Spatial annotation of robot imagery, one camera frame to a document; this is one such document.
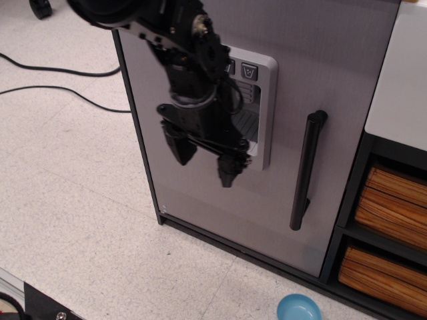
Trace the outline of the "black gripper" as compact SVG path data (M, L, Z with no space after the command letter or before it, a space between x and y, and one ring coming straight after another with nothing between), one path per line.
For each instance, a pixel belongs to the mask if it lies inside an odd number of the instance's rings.
M157 112L162 117L167 145L179 164L187 165L198 147L219 156L218 174L222 187L231 187L249 164L248 140L217 101L193 108L161 104Z

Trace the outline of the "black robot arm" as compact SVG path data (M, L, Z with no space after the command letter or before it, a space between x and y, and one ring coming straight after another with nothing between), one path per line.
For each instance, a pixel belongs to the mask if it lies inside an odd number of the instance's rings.
M224 187L250 163L248 140L232 116L244 98L228 74L230 48L222 44L200 1L70 1L92 26L138 36L165 69L170 103L158 106L165 139L187 164L198 148L218 158Z

